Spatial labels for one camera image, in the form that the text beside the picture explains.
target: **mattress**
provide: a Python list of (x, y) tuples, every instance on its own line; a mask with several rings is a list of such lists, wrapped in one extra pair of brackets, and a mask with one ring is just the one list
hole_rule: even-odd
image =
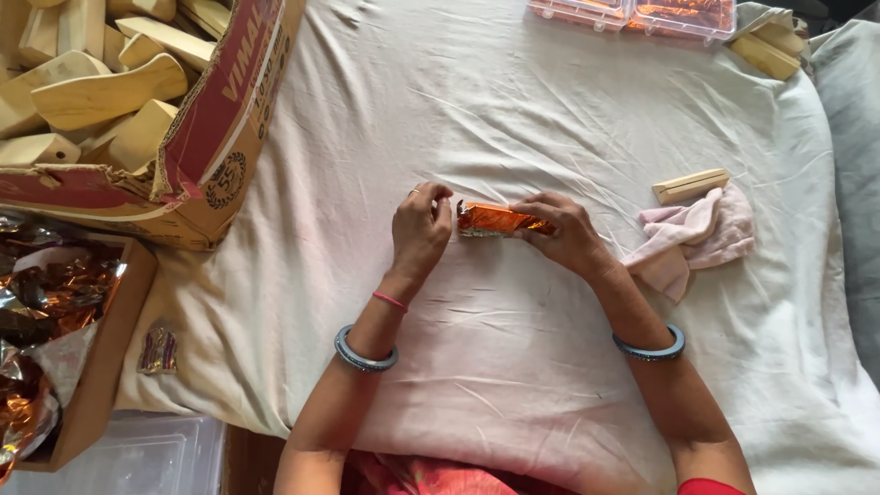
[(880, 24), (852, 21), (813, 56), (831, 126), (847, 304), (856, 350), (880, 383)]
[[(542, 19), (524, 2), (312, 1), (245, 205), (212, 255), (159, 249), (119, 408), (286, 436), (388, 268), (419, 181), (459, 199), (574, 197), (614, 254), (650, 185), (726, 168), (755, 214), (744, 259), (692, 275), (687, 354), (762, 495), (876, 492), (880, 396), (844, 297), (832, 139), (803, 74), (726, 48)], [(136, 373), (164, 319), (174, 375)], [(582, 280), (521, 241), (460, 239), (405, 318), (356, 447), (473, 462), (581, 493), (672, 493), (668, 451)]]

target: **pink towel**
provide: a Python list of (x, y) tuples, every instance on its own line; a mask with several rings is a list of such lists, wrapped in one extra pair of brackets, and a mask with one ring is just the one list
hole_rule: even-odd
[(691, 270), (746, 255), (755, 245), (752, 207), (729, 183), (691, 206), (668, 206), (639, 213), (650, 237), (621, 262), (629, 272), (678, 303)]

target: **woman's right hand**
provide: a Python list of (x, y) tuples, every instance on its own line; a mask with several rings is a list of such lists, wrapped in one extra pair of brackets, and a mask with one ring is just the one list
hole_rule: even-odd
[(540, 193), (512, 204), (510, 209), (534, 215), (556, 227), (556, 232), (550, 236), (521, 229), (512, 237), (526, 240), (544, 256), (574, 271), (588, 283), (592, 284), (621, 267), (605, 249), (587, 210), (571, 199), (556, 193)]

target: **woman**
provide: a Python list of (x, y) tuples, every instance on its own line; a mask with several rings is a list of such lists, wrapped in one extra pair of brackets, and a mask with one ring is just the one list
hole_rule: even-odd
[[(400, 321), (449, 242), (451, 196), (452, 191), (445, 186), (425, 182), (416, 186), (397, 209), (392, 221), (392, 267), (355, 324), (337, 337), (338, 353), (290, 432), (278, 467), (275, 495), (340, 493), (343, 464), (381, 376), (366, 370), (381, 371), (396, 359), (396, 351), (392, 350)], [(611, 323), (615, 343), (627, 354), (650, 415), (669, 446), (678, 493), (755, 495), (733, 431), (696, 370), (680, 352), (684, 337), (673, 327), (667, 328), (654, 313), (627, 270), (605, 249), (583, 207), (564, 196), (542, 193), (510, 208), (556, 225), (557, 231), (551, 237), (533, 231), (517, 231), (514, 237), (526, 240), (547, 258), (575, 272), (596, 293)], [(450, 462), (444, 462), (441, 469), (445, 475), (454, 475), (456, 469), (474, 475), (474, 468)], [(506, 493), (496, 477), (478, 471), (485, 476), (478, 476), (480, 480), (468, 485), (466, 492), (477, 492), (473, 483), (489, 483), (497, 484), (493, 493)], [(376, 485), (395, 483), (377, 479), (393, 477), (390, 471), (367, 474)], [(406, 485), (407, 480), (400, 481)]]

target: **orange foil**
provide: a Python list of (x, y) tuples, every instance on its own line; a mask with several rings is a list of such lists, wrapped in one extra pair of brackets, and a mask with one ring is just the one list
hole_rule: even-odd
[(501, 206), (459, 201), (458, 233), (464, 237), (507, 237), (517, 229), (532, 229), (550, 235), (556, 227), (533, 215), (524, 215)]

